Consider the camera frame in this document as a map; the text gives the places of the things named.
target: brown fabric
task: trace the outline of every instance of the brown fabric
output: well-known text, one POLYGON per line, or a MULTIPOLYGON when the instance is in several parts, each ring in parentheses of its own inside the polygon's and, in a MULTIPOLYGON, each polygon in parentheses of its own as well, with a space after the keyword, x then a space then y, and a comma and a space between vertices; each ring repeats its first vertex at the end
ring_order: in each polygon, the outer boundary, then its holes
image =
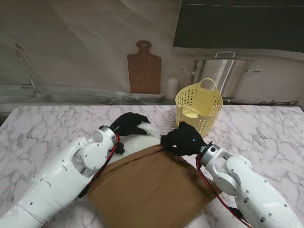
POLYGON ((108 165, 88 197, 107 228, 183 228, 215 198, 192 165, 160 145, 108 165))

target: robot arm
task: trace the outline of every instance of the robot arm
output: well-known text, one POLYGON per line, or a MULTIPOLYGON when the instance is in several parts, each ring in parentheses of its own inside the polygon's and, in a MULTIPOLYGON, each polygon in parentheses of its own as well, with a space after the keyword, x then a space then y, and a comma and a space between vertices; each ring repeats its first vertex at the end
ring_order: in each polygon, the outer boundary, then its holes
POLYGON ((117 137, 108 127, 79 137, 43 166, 23 197, 0 219, 0 227, 41 228, 73 202, 105 164, 117 137))
POLYGON ((234 196, 238 209, 254 228, 304 228, 281 194, 253 171, 251 162, 211 143, 201 149, 201 164, 215 184, 234 196), (215 162, 225 158, 216 170, 215 162))

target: faucet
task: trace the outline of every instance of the faucet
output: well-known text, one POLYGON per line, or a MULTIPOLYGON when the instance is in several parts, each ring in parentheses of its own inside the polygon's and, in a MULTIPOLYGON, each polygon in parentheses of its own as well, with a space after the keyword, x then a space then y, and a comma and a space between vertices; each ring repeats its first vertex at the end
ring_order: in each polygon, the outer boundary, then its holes
MULTIPOLYGON (((34 81, 32 75, 30 74, 30 70, 28 69, 28 67, 24 63, 24 61, 27 62, 27 63, 29 63, 29 59, 25 55, 22 47, 19 44, 16 44, 16 52, 17 52, 17 56, 18 56, 19 61, 21 62, 23 68, 25 69, 25 71, 26 71, 26 73, 27 73, 27 75, 29 77, 30 88, 33 89, 33 91, 34 91, 34 93, 36 95, 40 95, 41 93, 40 93, 40 91, 38 89, 38 86, 37 86, 36 82, 34 81)), ((21 85, 21 87, 22 88, 29 88, 29 85, 21 85)))

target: cutting board handle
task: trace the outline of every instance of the cutting board handle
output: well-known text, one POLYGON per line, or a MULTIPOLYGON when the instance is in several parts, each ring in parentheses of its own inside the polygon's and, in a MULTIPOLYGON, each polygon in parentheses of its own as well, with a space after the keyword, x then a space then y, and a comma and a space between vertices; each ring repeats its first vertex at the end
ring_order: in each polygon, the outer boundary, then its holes
POLYGON ((136 46, 138 47, 139 51, 149 51, 152 44, 147 40, 140 40, 136 43, 136 46))

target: black glove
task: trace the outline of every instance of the black glove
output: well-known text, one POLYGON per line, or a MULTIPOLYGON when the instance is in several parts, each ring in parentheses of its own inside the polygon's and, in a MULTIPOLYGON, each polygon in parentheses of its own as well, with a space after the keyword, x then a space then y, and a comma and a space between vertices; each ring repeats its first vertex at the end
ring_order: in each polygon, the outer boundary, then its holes
POLYGON ((198 154, 206 143, 194 127, 180 122, 179 128, 161 137, 161 145, 177 156, 198 154))
POLYGON ((138 113, 125 113, 119 116, 110 126, 120 136, 127 136, 130 134, 144 134, 147 132, 144 129, 138 128, 137 125, 142 122, 150 123, 148 118, 138 113))

